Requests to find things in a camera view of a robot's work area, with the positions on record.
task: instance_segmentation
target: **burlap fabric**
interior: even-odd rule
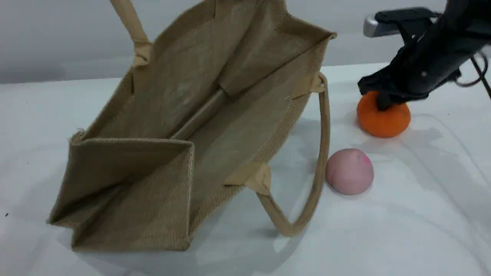
[[[282,0],[206,0],[152,43],[129,0],[111,0],[135,59],[86,131],[71,138],[49,223],[73,250],[185,250],[218,206],[255,190],[276,228],[299,233],[317,206],[329,143],[327,82],[335,34],[295,19]],[[319,94],[321,146],[295,223],[270,194],[268,161]]]

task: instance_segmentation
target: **white table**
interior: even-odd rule
[[[476,276],[491,270],[491,101],[479,84],[453,84],[411,103],[394,139],[356,125],[356,82],[384,64],[325,67],[331,153],[355,147],[374,163],[365,194],[324,189],[308,228],[277,237],[251,191],[219,209],[187,252],[75,254],[71,232],[45,224],[67,159],[119,79],[0,85],[2,276]],[[469,64],[469,78],[475,76]],[[312,97],[272,160],[273,193],[293,218],[313,178],[319,111]]]

